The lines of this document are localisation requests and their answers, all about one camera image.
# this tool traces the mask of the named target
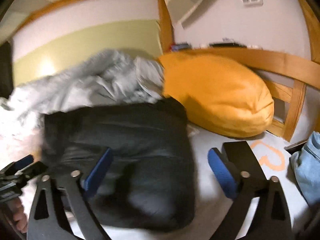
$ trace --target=denim fabric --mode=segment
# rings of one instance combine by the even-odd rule
[[[301,151],[295,152],[291,167],[309,206],[320,202],[320,134],[313,132]]]

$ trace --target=mattress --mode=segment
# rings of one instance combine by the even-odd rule
[[[112,240],[208,240],[227,214],[232,201],[225,197],[218,181],[208,165],[207,154],[210,148],[221,150],[224,142],[237,139],[227,138],[192,125],[196,132],[191,136],[191,144],[197,166],[196,216],[184,229],[160,234],[146,230],[104,227]],[[267,177],[279,177],[288,203],[293,231],[299,231],[310,217],[308,205],[295,184],[294,174],[289,166],[290,154],[283,148],[288,143],[269,132],[246,140]],[[251,224],[258,199],[253,199],[244,224],[237,236],[246,235]],[[76,236],[83,237],[76,221],[71,220]]]

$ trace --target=orange heart drawing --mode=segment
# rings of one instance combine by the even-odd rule
[[[250,145],[250,148],[253,150],[253,148],[255,148],[257,145],[262,144],[265,147],[267,147],[269,150],[273,151],[276,155],[278,155],[278,157],[280,158],[281,164],[280,165],[274,165],[272,164],[267,155],[264,155],[260,158],[259,160],[259,164],[260,166],[262,165],[266,165],[267,167],[269,167],[270,169],[272,169],[273,171],[284,171],[285,170],[285,158],[284,158],[284,154],[279,151],[276,148],[273,148],[272,146],[262,142],[261,140],[255,141],[254,143],[252,143]]]

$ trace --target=bed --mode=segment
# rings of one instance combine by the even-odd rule
[[[92,17],[95,17],[104,10],[104,8],[98,6],[99,1],[102,0],[61,0],[32,14],[13,38],[15,46],[13,55],[15,85],[57,73],[105,47],[125,49],[131,56],[140,55],[144,57],[158,57],[163,52],[168,51],[169,46],[173,43],[173,35],[170,16],[164,0],[140,0],[140,2],[136,1],[136,4],[132,3],[132,0],[122,0],[121,6],[126,6],[129,10],[137,10],[140,8],[139,6],[143,5],[144,10],[141,10],[141,8],[140,10],[143,12],[149,10],[151,14],[142,13],[140,18],[126,21],[128,19],[126,15],[123,15],[122,19],[115,19],[114,15],[110,13],[108,19],[100,20],[99,26],[96,24],[93,26],[88,19],[84,25],[82,23],[81,27],[79,27],[80,24],[76,24],[71,30],[64,29],[64,33],[56,32],[58,29],[61,30],[62,26],[57,19],[61,19],[61,16],[65,15],[68,9],[75,12],[73,16],[81,17],[80,5],[96,5],[92,10]],[[50,25],[53,19],[55,19],[56,24]],[[136,36],[129,35],[131,32],[127,32],[120,39],[117,32],[129,28],[135,30]],[[102,35],[95,36],[95,33],[111,35],[113,40],[102,39]],[[26,44],[30,42],[30,39],[32,39],[32,42],[28,47]],[[84,40],[90,42],[86,46],[82,46],[81,42]],[[121,42],[115,45],[115,41],[120,40]],[[274,119],[268,131],[256,137],[248,138],[246,141],[259,160],[266,177],[269,178],[272,175],[279,177],[287,198],[293,230],[297,232],[308,220],[310,213],[307,203],[295,184],[295,178],[289,166],[290,155],[284,150],[284,147],[290,144],[289,142],[299,121],[306,85],[320,89],[320,82],[317,78],[320,74],[320,66],[315,62],[297,56],[265,50],[218,48],[190,50],[188,53],[212,53],[230,57],[254,69],[276,73],[293,80],[293,87],[265,80],[274,98],[290,104],[289,111],[284,122]],[[207,153],[212,147],[221,149],[223,142],[236,141],[237,139],[227,138],[196,125],[190,125],[194,131],[190,140],[198,170],[196,217],[194,221],[188,227],[169,234],[154,234],[144,230],[106,227],[112,239],[196,238],[207,240],[219,226],[232,202],[224,196],[219,183],[215,179],[207,163]],[[239,238],[244,236],[249,228],[256,203],[257,200],[254,199],[252,208],[249,210],[243,228],[238,235]],[[26,210],[28,210],[31,204],[30,199],[25,199],[24,204]],[[75,234],[81,236],[76,222],[72,221],[71,223]]]

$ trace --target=pillowcase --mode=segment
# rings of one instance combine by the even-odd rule
[[[210,54],[163,55],[165,97],[187,110],[188,119],[215,133],[250,137],[273,120],[274,102],[264,81],[249,68]]]

